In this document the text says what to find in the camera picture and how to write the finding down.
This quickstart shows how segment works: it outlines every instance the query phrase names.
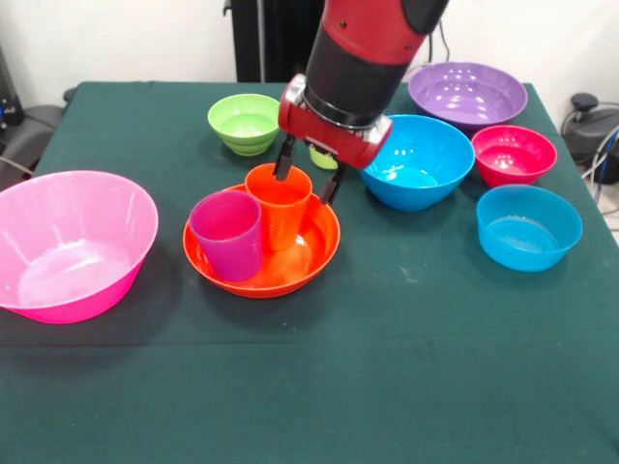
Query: white wall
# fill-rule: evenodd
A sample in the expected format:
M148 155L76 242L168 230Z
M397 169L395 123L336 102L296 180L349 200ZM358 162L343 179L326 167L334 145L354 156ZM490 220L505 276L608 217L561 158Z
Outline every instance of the white wall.
M222 0L0 0L0 44L25 105L83 80L236 79Z
M81 80L233 80L221 5L0 0L0 43L26 104L58 102ZM619 101L619 0L451 0L444 25L452 59L533 82L555 122L577 91ZM444 57L437 33L434 42L436 61ZM425 57L422 49L416 61Z

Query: orange bowl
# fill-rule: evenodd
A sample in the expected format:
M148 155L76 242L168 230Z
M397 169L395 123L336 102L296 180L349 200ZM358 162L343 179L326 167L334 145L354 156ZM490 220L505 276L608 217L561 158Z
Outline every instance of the orange bowl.
M246 191L245 185L231 189ZM183 232L183 248L192 266L223 290L246 298L265 299L292 293L320 274L338 250L339 235L338 217L312 194L294 245L282 251L265 247L260 270L247 280L230 282L218 278L189 223Z

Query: pink bowl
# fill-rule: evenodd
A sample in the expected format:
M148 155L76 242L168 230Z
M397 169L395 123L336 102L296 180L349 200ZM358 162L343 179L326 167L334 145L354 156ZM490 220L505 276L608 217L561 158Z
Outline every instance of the pink bowl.
M47 324L98 316L131 288L158 225L146 190L106 172L0 192L0 306Z
M552 142L534 130L493 126L471 139L477 169L490 187L533 184L557 162Z

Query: orange cup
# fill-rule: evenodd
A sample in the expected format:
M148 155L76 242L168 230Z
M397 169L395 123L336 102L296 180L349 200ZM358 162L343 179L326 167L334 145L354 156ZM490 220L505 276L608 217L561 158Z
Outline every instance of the orange cup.
M275 164L260 164L245 178L245 187L262 205L264 246L281 251L292 246L310 201L310 176L292 166L288 178L280 182L273 174Z

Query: small green cup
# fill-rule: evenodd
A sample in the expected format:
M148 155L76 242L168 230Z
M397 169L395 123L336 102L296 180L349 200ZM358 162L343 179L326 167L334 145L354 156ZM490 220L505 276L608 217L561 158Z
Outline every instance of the small green cup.
M213 131L234 153L253 157L264 153L278 135L280 102L259 94L238 94L219 100L207 119Z
M323 155L313 147L309 147L309 157L313 163L320 169L333 170L338 169L338 162L329 155Z

